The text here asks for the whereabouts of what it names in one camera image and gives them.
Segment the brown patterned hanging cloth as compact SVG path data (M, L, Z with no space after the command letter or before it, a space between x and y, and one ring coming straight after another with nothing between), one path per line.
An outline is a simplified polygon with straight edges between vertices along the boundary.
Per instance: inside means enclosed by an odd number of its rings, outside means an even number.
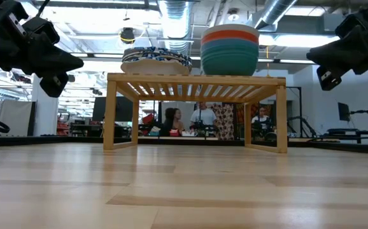
M216 136L221 141L234 140L234 105L213 104L210 107L216 116Z

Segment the black monitor screen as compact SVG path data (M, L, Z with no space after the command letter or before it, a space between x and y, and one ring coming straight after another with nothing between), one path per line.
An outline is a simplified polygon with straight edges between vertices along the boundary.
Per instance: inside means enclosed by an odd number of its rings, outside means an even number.
M118 96L116 98L116 102L117 106L116 106L115 121L132 121L133 102L127 99L126 97L121 96ZM105 115L105 110L106 110L106 98L96 97L94 102L92 120L102 121Z

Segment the wooden slatted shelf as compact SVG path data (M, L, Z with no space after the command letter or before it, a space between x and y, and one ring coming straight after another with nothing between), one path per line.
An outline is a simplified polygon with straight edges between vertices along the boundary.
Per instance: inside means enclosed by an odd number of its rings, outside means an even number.
M117 94L133 103L131 141L114 142ZM260 146L251 142L251 107L270 96L276 98L276 146ZM286 79L270 76L180 75L109 73L105 107L103 148L114 150L138 145L140 101L229 102L244 106L244 145L247 148L286 153L287 89Z

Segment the silver round ceiling duct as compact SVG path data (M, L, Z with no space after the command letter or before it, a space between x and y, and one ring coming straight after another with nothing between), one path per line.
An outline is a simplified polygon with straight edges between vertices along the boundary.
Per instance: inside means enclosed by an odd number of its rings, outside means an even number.
M192 3L185 0L158 0L163 37L167 49L188 55Z
M267 0L264 8L252 15L252 26L264 32L276 32L278 22L298 0Z

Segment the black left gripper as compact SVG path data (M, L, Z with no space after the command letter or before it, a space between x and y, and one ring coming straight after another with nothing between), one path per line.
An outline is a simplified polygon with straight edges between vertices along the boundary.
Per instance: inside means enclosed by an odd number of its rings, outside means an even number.
M47 96L59 97L69 80L66 72L83 67L82 59L53 45L46 34L31 38L26 32L23 35L19 41L0 35L0 68L50 76L43 77L39 85Z

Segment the white round pillar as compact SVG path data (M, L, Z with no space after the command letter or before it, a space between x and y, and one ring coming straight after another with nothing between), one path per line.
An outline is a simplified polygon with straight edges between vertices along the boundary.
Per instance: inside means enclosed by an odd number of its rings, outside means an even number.
M39 84L41 78L36 74L32 74L32 77L32 101L36 103L34 135L55 135L59 100L47 96Z

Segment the white partition panel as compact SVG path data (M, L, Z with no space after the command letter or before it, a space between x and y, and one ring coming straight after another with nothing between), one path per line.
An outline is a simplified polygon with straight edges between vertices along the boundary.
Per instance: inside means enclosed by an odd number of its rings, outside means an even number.
M33 102L0 101L0 121L9 126L10 131L2 136L27 136Z

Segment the teal plastic bowl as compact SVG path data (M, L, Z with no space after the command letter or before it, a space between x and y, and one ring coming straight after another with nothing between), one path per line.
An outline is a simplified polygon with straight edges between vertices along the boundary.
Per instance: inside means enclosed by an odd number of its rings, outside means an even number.
M224 49L206 50L201 53L201 60L212 59L215 57L258 57L258 49Z
M208 41L201 45L201 50L207 50L210 48L219 48L219 47L226 47L226 46L235 46L235 47L252 47L255 49L259 48L259 45L253 41L248 41L245 39L217 39Z
M221 57L202 60L202 69L210 75L252 76L258 59L243 57Z

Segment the person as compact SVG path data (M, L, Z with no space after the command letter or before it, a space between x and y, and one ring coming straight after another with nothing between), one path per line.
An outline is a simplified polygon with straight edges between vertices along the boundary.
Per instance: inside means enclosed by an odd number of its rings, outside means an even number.
M271 129L271 118L267 115L266 108L260 108L258 115L251 119L253 140L265 139Z
M190 118L190 129L196 131L197 136L205 136L205 130L202 128L194 129L195 125L215 126L217 117L214 111L207 107L205 102L198 102L198 108L192 113Z
M185 130L181 121L181 111L178 108L167 108L165 110L165 120L160 130L162 137L179 137Z

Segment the orange plastic bowl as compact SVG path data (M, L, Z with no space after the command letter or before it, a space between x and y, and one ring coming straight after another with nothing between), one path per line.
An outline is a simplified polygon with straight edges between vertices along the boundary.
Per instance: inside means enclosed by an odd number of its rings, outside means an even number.
M209 33L201 38L201 44L220 39L243 39L259 44L258 36L246 31L224 30Z

